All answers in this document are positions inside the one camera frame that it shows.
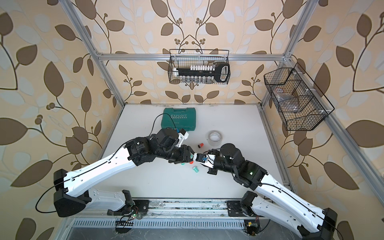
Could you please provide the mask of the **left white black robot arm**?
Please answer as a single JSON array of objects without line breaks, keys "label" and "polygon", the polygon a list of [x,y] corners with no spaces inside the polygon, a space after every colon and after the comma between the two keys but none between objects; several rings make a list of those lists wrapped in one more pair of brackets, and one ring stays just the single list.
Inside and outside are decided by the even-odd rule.
[{"label": "left white black robot arm", "polygon": [[120,173],[151,163],[155,158],[165,159],[171,164],[190,163],[197,154],[190,146],[184,145],[186,135],[176,137],[138,137],[119,149],[89,165],[74,171],[60,169],[54,173],[54,207],[59,217],[76,215],[86,208],[107,209],[122,213],[133,205],[129,191],[120,194],[99,192],[95,185]]}]

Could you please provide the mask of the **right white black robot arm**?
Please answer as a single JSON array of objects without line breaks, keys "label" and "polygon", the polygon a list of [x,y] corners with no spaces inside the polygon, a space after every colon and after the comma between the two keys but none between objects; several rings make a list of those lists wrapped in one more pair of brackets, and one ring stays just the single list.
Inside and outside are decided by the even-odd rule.
[{"label": "right white black robot arm", "polygon": [[208,167],[209,174],[230,173],[235,182],[248,189],[241,200],[245,215],[266,217],[303,240],[333,239],[338,217],[334,210],[321,209],[305,201],[260,165],[246,160],[233,144],[195,154],[194,159]]}]

